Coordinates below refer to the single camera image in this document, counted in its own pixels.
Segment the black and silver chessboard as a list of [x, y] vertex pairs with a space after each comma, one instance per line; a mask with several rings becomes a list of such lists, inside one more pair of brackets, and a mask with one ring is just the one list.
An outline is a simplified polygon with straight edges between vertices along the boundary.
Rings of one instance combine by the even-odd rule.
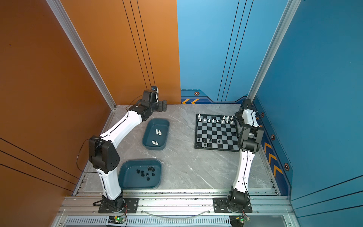
[[222, 124], [222, 118], [223, 115], [201, 114], [201, 122], [198, 122], [198, 114], [196, 114], [195, 149], [239, 152], [239, 133], [235, 117], [233, 116], [233, 124], [230, 124], [230, 119], [228, 124], [226, 124], [226, 119], [225, 123]]

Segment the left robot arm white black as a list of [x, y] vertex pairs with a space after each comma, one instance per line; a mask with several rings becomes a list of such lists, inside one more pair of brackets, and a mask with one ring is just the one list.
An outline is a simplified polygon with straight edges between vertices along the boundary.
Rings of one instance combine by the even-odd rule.
[[88, 140], [89, 161], [99, 174], [103, 187], [101, 204], [107, 205], [114, 213], [121, 212], [125, 206], [117, 176], [120, 156], [116, 149], [132, 129], [146, 121], [154, 112], [166, 111], [166, 103], [158, 98], [157, 86], [145, 90], [142, 98], [126, 109], [126, 114], [120, 121], [103, 134]]

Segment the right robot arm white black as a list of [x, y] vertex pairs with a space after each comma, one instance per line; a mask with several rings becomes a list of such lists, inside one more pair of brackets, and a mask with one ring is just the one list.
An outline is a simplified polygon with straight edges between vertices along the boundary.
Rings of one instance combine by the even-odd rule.
[[237, 175], [227, 197], [227, 209], [232, 213], [252, 212], [249, 194], [249, 177], [255, 154], [259, 151], [264, 129], [258, 124], [256, 110], [250, 99], [244, 100], [235, 113], [242, 131], [238, 136], [240, 154]]

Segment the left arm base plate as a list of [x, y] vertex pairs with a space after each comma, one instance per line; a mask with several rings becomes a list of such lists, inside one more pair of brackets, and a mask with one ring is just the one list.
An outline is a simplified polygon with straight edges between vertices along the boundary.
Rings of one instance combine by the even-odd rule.
[[137, 212], [139, 198], [117, 198], [110, 200], [102, 197], [98, 213], [126, 213], [134, 214]]

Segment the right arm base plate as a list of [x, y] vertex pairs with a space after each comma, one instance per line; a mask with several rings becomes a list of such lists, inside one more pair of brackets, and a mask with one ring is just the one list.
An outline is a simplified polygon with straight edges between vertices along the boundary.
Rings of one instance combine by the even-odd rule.
[[213, 208], [215, 213], [252, 213], [250, 199], [247, 198], [245, 204], [229, 202], [226, 197], [213, 198]]

